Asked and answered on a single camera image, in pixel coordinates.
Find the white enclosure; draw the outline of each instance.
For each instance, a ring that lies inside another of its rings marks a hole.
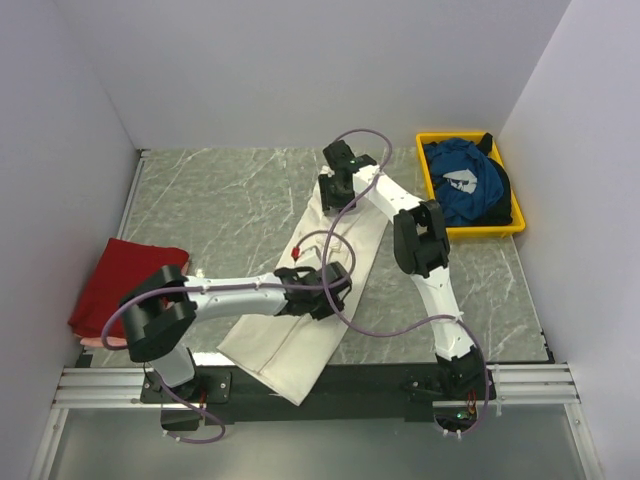
[[[638,477],[638,2],[4,3],[3,478],[29,471],[135,148],[322,146],[358,126],[405,146],[429,130],[498,136],[542,326],[607,478]]]

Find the yellow bin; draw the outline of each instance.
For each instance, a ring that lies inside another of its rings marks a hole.
[[[419,133],[416,135],[416,153],[418,155],[418,160],[420,161],[420,166],[422,167],[424,184],[427,187],[427,197],[435,199],[436,195],[433,191],[431,175],[429,174],[429,165],[427,164],[427,157],[424,154],[423,145],[431,142],[442,142],[452,137],[459,137],[464,140],[478,143],[484,134],[485,132],[436,132]],[[504,167],[504,162],[500,157],[500,152],[498,151],[495,141],[493,142],[493,149],[491,150],[490,157]],[[522,211],[520,211],[518,200],[516,200],[516,196],[513,193],[513,188],[511,189],[511,218],[513,218],[511,225],[503,225],[500,227],[447,227],[447,235],[449,235],[449,238],[506,237],[523,231],[526,224],[524,222],[524,217],[522,216]]]

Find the gray marble surface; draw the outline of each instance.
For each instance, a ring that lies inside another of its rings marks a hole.
[[[368,152],[379,159],[382,152]],[[145,152],[122,237],[175,246],[191,255],[189,274],[244,277],[275,266],[301,217],[324,157],[320,149],[203,149]],[[399,149],[387,173],[425,197],[415,149]],[[391,331],[426,315],[393,258],[387,227],[355,322]],[[491,361],[544,361],[547,354],[513,240],[452,242],[451,280],[464,321]],[[194,353],[215,352],[237,317],[199,323],[186,335]],[[395,338],[348,331],[331,363],[433,361],[428,326]],[[92,366],[131,365],[126,352],[96,351]]]

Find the red cloth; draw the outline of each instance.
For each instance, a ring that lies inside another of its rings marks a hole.
[[[122,297],[164,265],[182,268],[188,260],[189,254],[179,248],[152,247],[110,238],[69,319],[73,332],[81,337],[99,337]],[[109,336],[124,338],[120,320]]]

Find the white towel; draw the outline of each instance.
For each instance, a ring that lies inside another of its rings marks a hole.
[[[322,212],[320,191],[316,185],[278,267],[294,266],[291,249],[298,239],[313,230],[328,229],[332,221],[333,218],[326,217]],[[344,314],[347,318],[353,318],[356,311],[386,224],[386,217],[363,199],[358,202],[356,209],[342,218],[335,230],[351,243],[357,255],[356,269],[351,277],[353,290],[345,299]],[[302,250],[306,251],[309,247],[322,250],[324,242],[325,236],[318,235],[315,239],[307,240]],[[351,265],[348,249],[337,238],[331,240],[328,258],[328,262],[335,261],[346,269]],[[273,391],[300,405],[346,330],[347,326],[335,315],[322,320],[314,320],[309,315],[244,315],[218,346],[218,350]]]

